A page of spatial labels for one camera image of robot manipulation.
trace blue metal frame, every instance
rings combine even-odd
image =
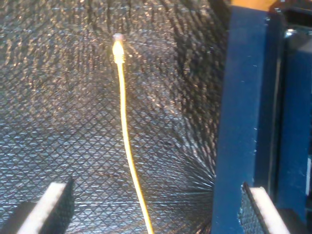
[[[268,16],[267,12],[232,7],[212,234],[243,233],[237,218],[243,182],[269,186],[273,142],[270,129],[278,77],[277,35],[281,27]]]
[[[232,7],[212,234],[243,233],[237,218],[243,182],[264,187],[278,207],[305,220],[312,59],[301,52],[287,57],[293,68],[283,74],[281,93],[286,26],[278,14]]]
[[[296,50],[288,46],[285,57],[283,128],[276,205],[279,208],[293,209],[305,221],[311,122],[312,39]]]

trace wire tip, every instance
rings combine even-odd
[[[114,34],[115,43],[113,45],[113,54],[115,63],[124,63],[124,50],[122,47],[123,35],[120,33]]]

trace mesh texture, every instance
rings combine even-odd
[[[124,151],[112,36],[125,37],[127,116],[156,233],[208,233],[229,3],[5,0],[0,227],[75,179],[68,233],[145,233]]]

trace yellow wire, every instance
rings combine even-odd
[[[126,155],[127,155],[128,164],[130,167],[132,180],[135,185],[136,194],[137,194],[137,197],[138,197],[138,200],[140,202],[140,206],[143,212],[147,232],[148,234],[153,234],[154,231],[153,231],[152,223],[148,214],[148,210],[147,210],[145,200],[142,194],[140,183],[137,177],[136,167],[135,167],[132,153],[131,153],[131,144],[129,141],[127,114],[126,114],[126,88],[125,88],[125,79],[123,76],[123,67],[122,67],[122,64],[124,63],[124,59],[123,59],[124,52],[123,52],[122,45],[119,41],[116,41],[114,43],[113,54],[115,56],[115,63],[117,64],[117,67],[118,67],[118,76],[119,76],[119,85],[120,85],[120,115],[121,115],[122,135],[123,135]]]

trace diamond pattern surface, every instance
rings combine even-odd
[[[125,156],[112,36],[125,36],[127,115],[157,233],[208,233],[229,3],[5,0],[0,227],[75,179],[68,233],[146,232]]]

